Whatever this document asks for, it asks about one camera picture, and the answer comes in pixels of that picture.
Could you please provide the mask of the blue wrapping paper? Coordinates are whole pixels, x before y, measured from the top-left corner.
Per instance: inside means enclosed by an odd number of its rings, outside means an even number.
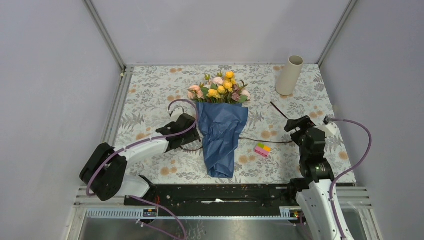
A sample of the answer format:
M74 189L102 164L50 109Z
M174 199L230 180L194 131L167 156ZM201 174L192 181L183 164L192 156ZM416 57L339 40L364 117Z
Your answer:
M241 103L206 102L196 103L196 108L207 173L212 178L233 178L235 150L247 125L249 109Z

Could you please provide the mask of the brown ribbon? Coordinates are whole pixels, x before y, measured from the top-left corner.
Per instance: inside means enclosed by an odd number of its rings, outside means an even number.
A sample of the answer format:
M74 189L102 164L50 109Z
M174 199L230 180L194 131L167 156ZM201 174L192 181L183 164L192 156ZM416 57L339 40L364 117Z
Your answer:
M269 102L284 118L286 118L287 120L289 119L272 101ZM253 141L253 142L263 142L263 143L272 143L272 144L291 144L294 143L293 140L290 141L268 141L268 140L262 140L262 139L252 139L252 138L248 138L248 137L239 137L239 140L248 140L248 141ZM199 147L197 149L186 149L182 146L179 147L179 149L181 149L182 151L185 152L197 152L203 149L203 147Z

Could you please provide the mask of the artificial flower bunch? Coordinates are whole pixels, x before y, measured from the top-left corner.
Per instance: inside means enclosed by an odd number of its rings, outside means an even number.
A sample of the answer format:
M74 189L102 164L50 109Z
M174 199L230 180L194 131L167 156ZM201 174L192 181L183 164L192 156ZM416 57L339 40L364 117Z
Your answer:
M243 104L251 100L244 81L237 82L233 71L218 72L215 76L204 75L204 81L187 89L190 100L198 103Z

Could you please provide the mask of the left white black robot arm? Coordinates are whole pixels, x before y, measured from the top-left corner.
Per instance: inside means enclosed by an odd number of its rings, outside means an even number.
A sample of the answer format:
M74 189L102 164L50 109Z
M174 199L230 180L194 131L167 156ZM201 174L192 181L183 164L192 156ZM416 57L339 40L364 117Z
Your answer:
M143 176L126 174L135 165L200 140L196 118L182 113L154 134L121 149L104 142L97 146L79 174L88 194L105 202L115 196L135 196L144 206L155 200L153 184Z

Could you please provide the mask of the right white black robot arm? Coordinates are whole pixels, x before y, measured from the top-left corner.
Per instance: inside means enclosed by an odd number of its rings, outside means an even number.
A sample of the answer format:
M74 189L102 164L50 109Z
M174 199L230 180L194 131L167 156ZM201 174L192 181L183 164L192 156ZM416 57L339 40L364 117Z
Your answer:
M287 185L287 201L300 206L314 240L352 240L335 189L336 178L325 158L326 139L338 133L335 123L315 125L309 116L289 119L284 130L299 149L300 178Z

